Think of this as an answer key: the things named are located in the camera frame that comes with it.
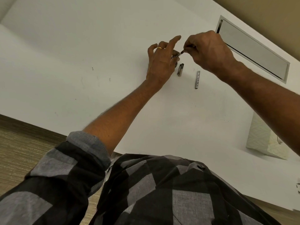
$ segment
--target hand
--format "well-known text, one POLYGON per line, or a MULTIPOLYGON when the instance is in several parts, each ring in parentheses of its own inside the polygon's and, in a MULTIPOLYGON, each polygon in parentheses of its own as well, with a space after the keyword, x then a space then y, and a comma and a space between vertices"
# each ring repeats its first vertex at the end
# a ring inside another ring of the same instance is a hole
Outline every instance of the hand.
POLYGON ((184 44, 194 62, 224 80, 238 61, 219 34, 208 31, 191 35, 184 44))
POLYGON ((157 86, 158 90, 167 82, 175 70, 175 64, 180 60, 176 56, 178 51, 174 50, 175 44, 181 39, 178 35, 171 39, 169 43, 161 41, 159 45, 153 44, 148 49, 149 67, 147 71, 146 81, 157 86))

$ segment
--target floor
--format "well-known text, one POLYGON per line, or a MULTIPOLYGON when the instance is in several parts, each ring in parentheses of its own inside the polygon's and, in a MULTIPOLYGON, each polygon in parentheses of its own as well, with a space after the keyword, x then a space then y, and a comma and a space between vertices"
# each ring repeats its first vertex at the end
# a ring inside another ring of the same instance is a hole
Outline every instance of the floor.
MULTIPOLYGON (((0 196, 18 185, 39 159, 66 136, 0 115, 0 196)), ((96 211, 101 189, 89 198, 81 225, 89 223, 96 211)), ((300 212, 290 211, 254 198, 251 201, 282 225, 299 225, 300 212)))

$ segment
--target forearm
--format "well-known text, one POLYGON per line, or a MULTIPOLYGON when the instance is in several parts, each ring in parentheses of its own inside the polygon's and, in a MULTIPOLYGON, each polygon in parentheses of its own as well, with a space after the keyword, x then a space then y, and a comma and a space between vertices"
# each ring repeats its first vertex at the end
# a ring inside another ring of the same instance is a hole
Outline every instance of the forearm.
POLYGON ((228 83, 272 130, 300 155, 300 95, 238 63, 228 83))
POLYGON ((137 114, 158 90, 156 84, 145 80, 136 90, 102 113, 83 131, 97 136, 111 155, 137 114))

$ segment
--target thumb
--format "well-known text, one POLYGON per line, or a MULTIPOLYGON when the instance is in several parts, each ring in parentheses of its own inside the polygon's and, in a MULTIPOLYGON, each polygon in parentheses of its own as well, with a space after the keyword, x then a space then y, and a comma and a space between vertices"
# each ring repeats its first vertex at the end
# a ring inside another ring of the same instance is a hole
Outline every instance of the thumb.
POLYGON ((190 56, 195 57, 198 55, 198 51, 197 49, 193 48, 193 47, 186 47, 184 49, 185 53, 188 53, 190 56))
POLYGON ((175 66, 176 62, 178 62, 179 60, 180 60, 179 57, 173 57, 173 58, 171 59, 171 66, 175 66))

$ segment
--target right hand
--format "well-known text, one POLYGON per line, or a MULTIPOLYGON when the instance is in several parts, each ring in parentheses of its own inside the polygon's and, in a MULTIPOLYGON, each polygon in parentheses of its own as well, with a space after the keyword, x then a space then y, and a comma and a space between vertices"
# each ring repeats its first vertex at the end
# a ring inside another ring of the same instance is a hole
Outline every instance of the right hand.
POLYGON ((196 64, 221 80, 238 64, 221 36, 214 31, 191 35, 184 44, 184 50, 196 64))

